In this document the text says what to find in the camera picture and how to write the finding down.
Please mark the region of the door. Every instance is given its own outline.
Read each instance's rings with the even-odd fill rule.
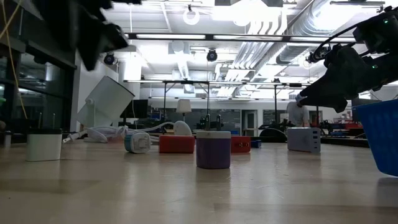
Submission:
[[[245,136],[257,136],[257,111],[244,111],[244,132]]]

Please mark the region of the blue plastic bin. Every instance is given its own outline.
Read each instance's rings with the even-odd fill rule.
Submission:
[[[362,122],[377,168],[398,176],[398,100],[354,107]]]

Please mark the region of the person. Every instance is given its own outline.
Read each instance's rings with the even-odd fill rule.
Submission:
[[[302,99],[303,97],[298,94],[296,102],[293,101],[287,104],[286,111],[289,114],[289,121],[296,127],[309,127],[310,112],[306,106],[300,104]]]

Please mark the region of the white plug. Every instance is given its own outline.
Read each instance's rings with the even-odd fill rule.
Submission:
[[[124,138],[124,147],[128,152],[145,153],[150,150],[150,136],[148,133],[136,133]]]

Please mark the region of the table lamp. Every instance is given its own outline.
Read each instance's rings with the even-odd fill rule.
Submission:
[[[177,103],[177,113],[182,113],[183,121],[185,122],[185,113],[192,112],[190,100],[179,100]]]

